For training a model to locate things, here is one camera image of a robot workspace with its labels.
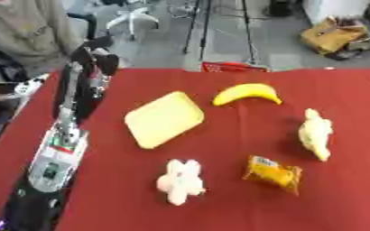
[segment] gray clothing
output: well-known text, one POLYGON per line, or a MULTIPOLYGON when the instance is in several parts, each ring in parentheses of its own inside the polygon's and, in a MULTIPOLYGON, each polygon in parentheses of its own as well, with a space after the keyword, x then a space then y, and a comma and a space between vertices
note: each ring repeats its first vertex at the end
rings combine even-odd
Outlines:
POLYGON ((79 45, 59 0, 13 0, 11 5, 0 5, 0 51, 28 72, 58 68, 56 62, 79 45))

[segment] red tablecloth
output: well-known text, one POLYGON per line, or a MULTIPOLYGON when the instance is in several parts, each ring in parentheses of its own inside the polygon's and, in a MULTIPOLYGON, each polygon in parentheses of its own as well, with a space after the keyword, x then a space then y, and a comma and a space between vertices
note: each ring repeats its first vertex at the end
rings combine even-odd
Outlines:
MULTIPOLYGON (((256 75, 120 71, 85 124, 90 145, 57 230, 370 230, 370 69, 256 75), (284 104, 253 98, 210 104, 219 90, 245 82, 271 84, 284 104), (203 109, 205 122, 155 150, 139 148, 125 114, 174 90, 203 109), (329 162, 317 161, 298 140, 308 107, 333 122, 329 162), (241 180, 249 154, 301 166, 299 197, 241 180), (208 188, 181 207, 155 189, 173 158, 198 160, 208 188)), ((51 125, 55 86, 50 79, 0 139, 0 208, 51 125)))

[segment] yellow tray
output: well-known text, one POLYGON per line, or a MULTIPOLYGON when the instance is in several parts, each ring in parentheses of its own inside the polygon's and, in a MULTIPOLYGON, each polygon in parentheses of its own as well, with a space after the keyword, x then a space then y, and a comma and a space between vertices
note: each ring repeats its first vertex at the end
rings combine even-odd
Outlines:
POLYGON ((174 91, 129 112, 125 123, 142 148, 153 149, 203 119, 202 110, 185 93, 174 91))

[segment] snack bag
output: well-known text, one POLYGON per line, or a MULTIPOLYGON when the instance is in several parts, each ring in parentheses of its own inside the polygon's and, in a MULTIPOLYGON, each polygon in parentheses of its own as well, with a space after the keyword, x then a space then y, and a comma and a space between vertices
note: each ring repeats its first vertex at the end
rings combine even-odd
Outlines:
POLYGON ((269 181, 296 195, 299 195, 298 187, 301 179, 302 169, 297 166, 281 166, 277 162, 260 156, 250 156, 248 168, 244 180, 253 177, 269 181))

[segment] tripod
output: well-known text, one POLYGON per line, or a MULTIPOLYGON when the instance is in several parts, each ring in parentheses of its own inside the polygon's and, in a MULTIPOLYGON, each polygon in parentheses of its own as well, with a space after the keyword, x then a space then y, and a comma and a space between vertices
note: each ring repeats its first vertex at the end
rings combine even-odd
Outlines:
MULTIPOLYGON (((204 56, 204 53, 205 53, 206 39, 208 37, 208 24, 209 24, 209 21, 210 21, 210 12, 211 12, 211 8, 212 8, 212 1, 213 0, 206 0, 206 1, 208 2, 208 5, 207 5, 207 9, 206 9, 206 14, 205 14, 205 23, 204 23, 204 26, 203 26, 203 35, 202 35, 202 38, 201 38, 200 44, 199 44, 199 47, 200 47, 199 60, 203 60, 203 56, 204 56)), ((246 1, 245 0, 241 0, 241 1, 242 1, 242 4, 243 4, 243 18, 244 18, 244 22, 245 22, 245 30, 246 30, 247 40, 248 40, 248 49, 249 49, 249 53, 250 53, 250 62, 251 62, 251 64, 255 64, 253 44, 251 42, 251 33, 250 33, 250 27, 249 27, 250 17, 248 16, 248 12, 247 12, 247 9, 246 9, 246 1)), ((182 50, 182 52, 184 54, 188 53, 188 48, 189 48, 189 45, 190 45, 190 36, 192 35, 193 28, 195 27, 196 17, 197 17, 197 14, 198 14, 198 10, 200 9, 200 2, 202 2, 202 0, 197 0, 196 4, 195 4, 195 7, 193 8, 192 21, 190 23, 190 30, 188 31, 185 47, 182 50)))

